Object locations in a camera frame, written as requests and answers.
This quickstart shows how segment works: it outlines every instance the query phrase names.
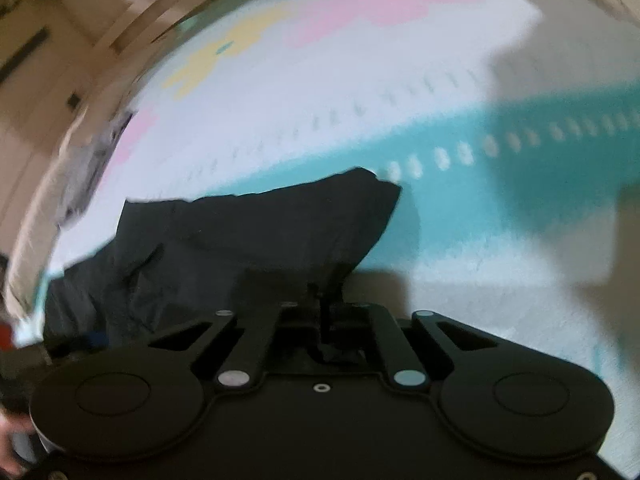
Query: play mat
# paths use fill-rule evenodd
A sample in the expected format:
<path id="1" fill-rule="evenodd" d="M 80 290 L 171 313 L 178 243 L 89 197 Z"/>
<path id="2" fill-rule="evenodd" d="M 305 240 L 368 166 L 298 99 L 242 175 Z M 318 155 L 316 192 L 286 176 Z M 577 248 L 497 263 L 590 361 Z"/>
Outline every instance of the play mat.
<path id="1" fill-rule="evenodd" d="M 348 300 L 428 308 L 585 366 L 640 471 L 640 30 L 589 0 L 217 0 L 180 26 L 47 279 L 125 199 L 362 166 L 402 196 Z"/>

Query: wooden furniture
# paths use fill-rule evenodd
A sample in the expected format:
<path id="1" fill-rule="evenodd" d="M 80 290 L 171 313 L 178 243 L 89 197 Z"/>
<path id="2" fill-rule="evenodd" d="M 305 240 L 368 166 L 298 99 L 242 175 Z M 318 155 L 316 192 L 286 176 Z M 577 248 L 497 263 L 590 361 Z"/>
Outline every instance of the wooden furniture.
<path id="1" fill-rule="evenodd" d="M 147 46 L 207 1 L 23 0 L 0 18 L 0 62 L 41 28 L 49 31 L 0 85 L 1 252 L 12 250 L 36 186 L 76 112 L 92 91 L 95 95 L 97 82 L 111 88 L 112 100 L 102 97 L 98 108 L 111 110 L 127 90 L 117 83 L 117 67 L 153 55 Z M 109 71 L 112 81 L 105 83 Z M 81 99 L 76 110 L 67 104 L 72 94 Z M 94 133 L 88 126 L 81 129 L 83 139 Z"/>

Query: yellow pattern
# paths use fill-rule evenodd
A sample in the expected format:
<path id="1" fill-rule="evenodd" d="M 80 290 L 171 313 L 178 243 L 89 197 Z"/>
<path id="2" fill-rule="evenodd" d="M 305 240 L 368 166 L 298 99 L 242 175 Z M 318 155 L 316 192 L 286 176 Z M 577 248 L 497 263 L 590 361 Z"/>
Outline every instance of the yellow pattern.
<path id="1" fill-rule="evenodd" d="M 223 56 L 237 56 L 257 43 L 263 32 L 288 15 L 285 6 L 276 6 L 265 12 L 245 18 L 232 27 L 222 40 L 207 43 L 188 57 L 187 63 L 169 77 L 163 88 L 178 85 L 176 98 L 185 97 L 202 83 Z"/>

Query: person's hand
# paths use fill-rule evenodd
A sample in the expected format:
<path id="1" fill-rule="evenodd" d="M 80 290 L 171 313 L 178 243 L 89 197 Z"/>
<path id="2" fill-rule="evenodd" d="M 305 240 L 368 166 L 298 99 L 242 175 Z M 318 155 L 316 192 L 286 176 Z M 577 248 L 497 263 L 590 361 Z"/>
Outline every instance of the person's hand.
<path id="1" fill-rule="evenodd" d="M 0 410 L 0 468 L 11 476 L 20 476 L 24 469 L 14 458 L 11 444 L 12 433 L 33 433 L 34 427 L 29 415 L 12 415 Z"/>

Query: black fabric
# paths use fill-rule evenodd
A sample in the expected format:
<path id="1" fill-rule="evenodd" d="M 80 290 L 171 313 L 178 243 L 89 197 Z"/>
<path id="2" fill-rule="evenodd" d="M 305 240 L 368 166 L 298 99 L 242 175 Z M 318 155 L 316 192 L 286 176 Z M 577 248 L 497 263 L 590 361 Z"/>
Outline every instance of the black fabric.
<path id="1" fill-rule="evenodd" d="M 4 289 L 4 277 L 9 267 L 9 258 L 0 253 L 0 289 Z M 0 321 L 8 320 L 8 314 L 4 310 L 4 296 L 0 293 Z"/>
<path id="2" fill-rule="evenodd" d="M 44 337 L 106 330 L 117 346 L 228 308 L 299 301 L 342 280 L 400 188 L 361 168 L 260 194 L 127 202 L 114 239 L 49 285 Z"/>

